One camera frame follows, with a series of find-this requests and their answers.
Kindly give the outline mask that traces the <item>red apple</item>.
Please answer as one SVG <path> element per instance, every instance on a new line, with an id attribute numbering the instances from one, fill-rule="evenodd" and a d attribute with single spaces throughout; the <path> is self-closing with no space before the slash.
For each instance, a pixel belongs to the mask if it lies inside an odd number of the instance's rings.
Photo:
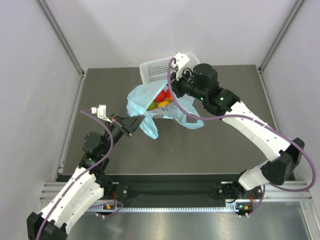
<path id="1" fill-rule="evenodd" d="M 167 98 L 166 96 L 166 92 L 164 90 L 160 91 L 159 94 L 155 97 L 154 101 L 156 103 L 161 103 L 163 101 L 165 101 Z"/>

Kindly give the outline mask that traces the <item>light blue plastic bag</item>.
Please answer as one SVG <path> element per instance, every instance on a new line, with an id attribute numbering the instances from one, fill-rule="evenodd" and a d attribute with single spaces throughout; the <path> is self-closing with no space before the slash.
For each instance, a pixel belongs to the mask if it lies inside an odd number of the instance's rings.
<path id="1" fill-rule="evenodd" d="M 145 118 L 139 125 L 140 129 L 150 138 L 157 139 L 159 137 L 158 128 L 155 119 L 174 120 L 181 126 L 195 130 L 204 126 L 202 120 L 188 119 L 175 104 L 170 101 L 169 104 L 148 110 L 148 107 L 155 100 L 162 90 L 167 90 L 168 82 L 166 80 L 158 80 L 147 84 L 136 86 L 127 96 L 127 113 L 129 116 L 144 115 Z"/>

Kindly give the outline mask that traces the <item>yellow orange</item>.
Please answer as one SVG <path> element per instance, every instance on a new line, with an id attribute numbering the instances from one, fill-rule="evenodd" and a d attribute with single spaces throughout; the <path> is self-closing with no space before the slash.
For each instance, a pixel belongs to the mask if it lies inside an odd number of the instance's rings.
<path id="1" fill-rule="evenodd" d="M 167 106 L 167 105 L 169 105 L 169 104 L 171 104 L 171 103 L 172 103 L 172 101 L 170 101 L 170 100 L 165 100 L 165 101 L 159 102 L 159 103 L 157 104 L 157 107 L 160 109 L 160 108 L 163 108 L 163 107 L 165 107 L 165 106 Z"/>

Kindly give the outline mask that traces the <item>green pear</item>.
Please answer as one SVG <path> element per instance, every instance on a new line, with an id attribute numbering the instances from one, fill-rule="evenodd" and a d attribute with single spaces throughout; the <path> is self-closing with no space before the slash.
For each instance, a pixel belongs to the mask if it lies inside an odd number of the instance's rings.
<path id="1" fill-rule="evenodd" d="M 154 110 L 154 109 L 156 109 L 156 108 L 157 108 L 156 102 L 155 102 L 155 101 L 152 101 L 146 110 L 147 110 L 147 111 L 152 111 L 152 110 Z"/>

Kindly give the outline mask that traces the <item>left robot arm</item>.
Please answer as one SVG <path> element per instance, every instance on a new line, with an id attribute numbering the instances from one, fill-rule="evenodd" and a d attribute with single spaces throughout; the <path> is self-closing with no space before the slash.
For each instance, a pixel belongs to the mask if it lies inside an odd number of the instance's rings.
<path id="1" fill-rule="evenodd" d="M 122 136 L 130 137 L 144 120 L 144 115 L 111 115 L 102 123 L 104 132 L 90 132 L 84 138 L 84 155 L 68 182 L 40 212 L 27 220 L 30 240 L 65 240 L 76 222 L 99 199 L 114 191 L 104 173 L 109 154 Z"/>

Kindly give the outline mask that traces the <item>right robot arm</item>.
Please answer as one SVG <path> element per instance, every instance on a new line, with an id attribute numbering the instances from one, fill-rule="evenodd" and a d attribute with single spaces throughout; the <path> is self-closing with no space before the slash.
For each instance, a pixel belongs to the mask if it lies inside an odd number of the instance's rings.
<path id="1" fill-rule="evenodd" d="M 281 188 L 305 156 L 305 143 L 291 139 L 257 117 L 232 91 L 218 82 L 218 73 L 207 63 L 192 69 L 172 59 L 167 70 L 168 86 L 176 101 L 185 95 L 202 102 L 212 114 L 211 120 L 221 120 L 238 130 L 265 155 L 266 161 L 240 174 L 233 192 L 245 198 L 255 187 L 271 184 Z"/>

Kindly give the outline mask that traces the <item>white perforated plastic basket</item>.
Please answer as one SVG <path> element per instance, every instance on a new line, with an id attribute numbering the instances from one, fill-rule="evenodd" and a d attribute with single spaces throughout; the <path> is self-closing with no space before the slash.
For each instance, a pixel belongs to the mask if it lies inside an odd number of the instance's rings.
<path id="1" fill-rule="evenodd" d="M 142 83 L 148 84 L 155 81 L 166 80 L 168 76 L 169 61 L 171 58 L 172 57 L 166 57 L 143 62 L 139 66 Z"/>

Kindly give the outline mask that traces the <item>dark grey table mat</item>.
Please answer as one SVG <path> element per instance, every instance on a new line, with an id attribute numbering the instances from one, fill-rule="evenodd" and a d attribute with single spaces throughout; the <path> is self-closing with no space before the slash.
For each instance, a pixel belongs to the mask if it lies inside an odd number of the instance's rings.
<path id="1" fill-rule="evenodd" d="M 218 81 L 271 127 L 274 121 L 254 65 L 217 65 Z M 90 68 L 84 80 L 79 111 L 99 104 L 108 114 L 127 114 L 127 95 L 142 83 L 137 67 Z M 187 129 L 171 119 L 156 119 L 158 138 L 140 129 L 124 136 L 109 155 L 107 174 L 234 174 L 265 161 L 245 136 L 220 121 Z"/>

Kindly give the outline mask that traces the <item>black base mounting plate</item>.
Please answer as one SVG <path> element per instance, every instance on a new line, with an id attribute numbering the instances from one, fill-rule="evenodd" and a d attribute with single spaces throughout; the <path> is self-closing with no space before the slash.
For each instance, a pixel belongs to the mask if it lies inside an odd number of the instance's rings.
<path id="1" fill-rule="evenodd" d="M 237 195 L 231 184 L 238 174 L 103 174 L 97 180 L 104 199 L 126 208 L 222 207 L 233 200 L 260 200 L 262 189 Z"/>

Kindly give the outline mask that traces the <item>left aluminium frame post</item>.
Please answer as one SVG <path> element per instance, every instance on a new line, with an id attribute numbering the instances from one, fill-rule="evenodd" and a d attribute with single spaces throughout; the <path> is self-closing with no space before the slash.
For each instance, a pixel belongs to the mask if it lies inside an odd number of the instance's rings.
<path id="1" fill-rule="evenodd" d="M 56 18 L 54 17 L 52 11 L 50 10 L 48 4 L 45 0 L 35 0 L 35 2 L 38 4 L 39 8 L 43 12 L 45 18 L 47 19 L 49 25 L 51 26 L 54 34 L 56 35 L 58 41 L 62 45 L 63 49 L 65 50 L 67 56 L 71 60 L 74 68 L 79 73 L 80 76 L 83 76 L 85 74 L 85 71 L 81 67 L 79 61 L 76 58 L 76 55 L 74 54 L 72 48 L 70 47 L 67 38 L 65 37 L 63 31 L 61 30 Z"/>

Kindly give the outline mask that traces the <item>aluminium frame post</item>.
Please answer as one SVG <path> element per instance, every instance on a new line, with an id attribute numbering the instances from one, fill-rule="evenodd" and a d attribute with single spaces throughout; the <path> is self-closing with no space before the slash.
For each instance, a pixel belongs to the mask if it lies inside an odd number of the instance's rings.
<path id="1" fill-rule="evenodd" d="M 49 25 L 51 26 L 54 34 L 56 35 L 58 41 L 62 45 L 63 49 L 65 50 L 67 56 L 71 60 L 74 68 L 79 73 L 80 76 L 83 76 L 85 74 L 85 71 L 81 67 L 79 61 L 76 58 L 76 55 L 74 54 L 72 48 L 70 47 L 67 38 L 65 37 L 63 31 L 61 30 L 56 18 L 54 17 L 52 11 L 50 10 L 48 4 L 45 0 L 35 0 L 35 2 L 38 4 L 39 8 L 43 12 L 45 18 L 47 19 Z"/>
<path id="2" fill-rule="evenodd" d="M 289 28 L 293 24 L 294 20 L 296 19 L 297 15 L 299 14 L 300 10 L 302 9 L 303 5 L 305 4 L 305 0 L 295 0 L 293 7 L 289 11 L 288 16 L 285 18 L 285 21 L 281 25 L 275 39 L 273 40 L 270 48 L 268 49 L 265 57 L 263 58 L 261 64 L 257 68 L 258 73 L 261 75 L 263 71 L 266 69 L 268 63 L 276 53 L 278 47 L 284 40 Z"/>

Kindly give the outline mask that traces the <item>right aluminium frame post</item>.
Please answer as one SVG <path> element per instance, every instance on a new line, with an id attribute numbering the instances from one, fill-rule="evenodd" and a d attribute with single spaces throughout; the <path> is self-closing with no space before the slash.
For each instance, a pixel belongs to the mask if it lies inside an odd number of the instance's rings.
<path id="1" fill-rule="evenodd" d="M 305 0 L 295 0 L 293 7 L 289 11 L 288 16 L 285 18 L 285 21 L 281 25 L 275 39 L 273 40 L 270 48 L 268 49 L 265 57 L 263 58 L 261 64 L 257 68 L 258 73 L 261 75 L 263 71 L 266 69 L 268 63 L 276 53 L 278 47 L 284 40 L 289 28 L 293 24 L 294 20 L 296 19 L 297 15 L 299 14 L 300 10 L 302 9 L 303 5 L 305 4 Z"/>

